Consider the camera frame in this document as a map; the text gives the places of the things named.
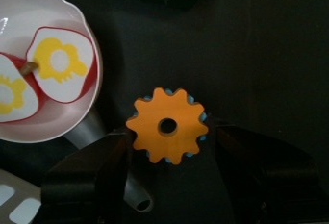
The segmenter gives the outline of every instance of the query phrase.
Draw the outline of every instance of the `orange gear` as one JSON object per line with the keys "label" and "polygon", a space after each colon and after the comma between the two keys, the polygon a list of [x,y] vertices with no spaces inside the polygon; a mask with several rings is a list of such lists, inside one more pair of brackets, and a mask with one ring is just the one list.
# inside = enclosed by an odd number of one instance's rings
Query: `orange gear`
{"label": "orange gear", "polygon": [[[200,121],[203,106],[188,103],[187,99],[183,89],[168,94],[158,87],[151,99],[139,98],[135,101],[138,115],[127,119],[126,125],[138,134],[134,148],[148,150],[152,163],[166,158],[172,164],[179,164],[183,153],[199,152],[196,137],[206,134],[209,128]],[[175,124],[170,132],[163,131],[167,121]]]}

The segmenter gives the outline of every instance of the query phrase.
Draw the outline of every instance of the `black surface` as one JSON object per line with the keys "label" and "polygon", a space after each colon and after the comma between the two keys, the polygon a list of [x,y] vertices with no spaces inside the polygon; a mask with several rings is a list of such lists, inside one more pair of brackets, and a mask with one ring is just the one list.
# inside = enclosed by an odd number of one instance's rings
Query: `black surface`
{"label": "black surface", "polygon": [[[310,153],[329,192],[329,0],[200,0],[188,11],[139,0],[67,1],[81,9],[100,44],[104,83],[96,108],[108,130],[124,124],[135,99],[156,86],[182,87],[206,112]],[[0,160],[17,168],[45,158],[45,164],[16,169],[24,178],[40,179],[72,147],[63,138],[33,146],[31,160],[25,145],[3,142]],[[127,218],[148,223],[230,218],[207,150],[178,167],[138,165],[155,175],[147,184],[158,203],[154,213],[138,217],[127,209]]]}

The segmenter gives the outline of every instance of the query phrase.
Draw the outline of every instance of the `toy food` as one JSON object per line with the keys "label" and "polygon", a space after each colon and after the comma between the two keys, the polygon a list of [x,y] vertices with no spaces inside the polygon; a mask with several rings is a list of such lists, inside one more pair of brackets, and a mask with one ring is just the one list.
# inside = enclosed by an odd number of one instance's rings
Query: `toy food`
{"label": "toy food", "polygon": [[28,118],[40,108],[41,91],[32,75],[21,76],[24,60],[0,53],[0,122]]}
{"label": "toy food", "polygon": [[45,95],[57,102],[73,102],[95,80],[93,47],[80,33],[43,27],[27,51],[27,60],[39,65],[33,72]]}

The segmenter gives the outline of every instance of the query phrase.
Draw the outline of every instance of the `white frying pan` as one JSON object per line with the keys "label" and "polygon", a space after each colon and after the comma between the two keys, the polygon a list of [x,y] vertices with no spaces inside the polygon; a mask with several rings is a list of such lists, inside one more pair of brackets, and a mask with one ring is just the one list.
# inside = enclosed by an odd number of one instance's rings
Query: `white frying pan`
{"label": "white frying pan", "polygon": [[[83,148],[106,135],[99,120],[96,126],[95,123],[91,124],[92,126],[87,123],[102,85],[102,56],[83,13],[64,0],[0,0],[0,6],[0,52],[24,58],[36,30],[47,26],[71,29],[85,35],[91,39],[96,60],[96,78],[85,95],[69,104],[48,99],[33,116],[16,122],[0,123],[0,138],[11,142],[36,143],[65,136],[79,148]],[[80,128],[89,134],[83,144],[75,140],[75,131]],[[150,211],[151,199],[131,178],[131,174],[128,174],[124,199],[139,212]],[[139,202],[147,200],[150,205],[139,210],[136,208]]]}

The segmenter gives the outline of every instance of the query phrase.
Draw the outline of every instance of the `gear hole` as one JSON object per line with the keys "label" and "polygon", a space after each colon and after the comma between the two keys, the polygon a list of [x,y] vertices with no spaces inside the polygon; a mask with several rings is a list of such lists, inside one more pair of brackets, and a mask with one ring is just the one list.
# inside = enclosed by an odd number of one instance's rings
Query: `gear hole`
{"label": "gear hole", "polygon": [[164,135],[170,135],[178,129],[178,123],[171,118],[164,118],[159,121],[159,131]]}

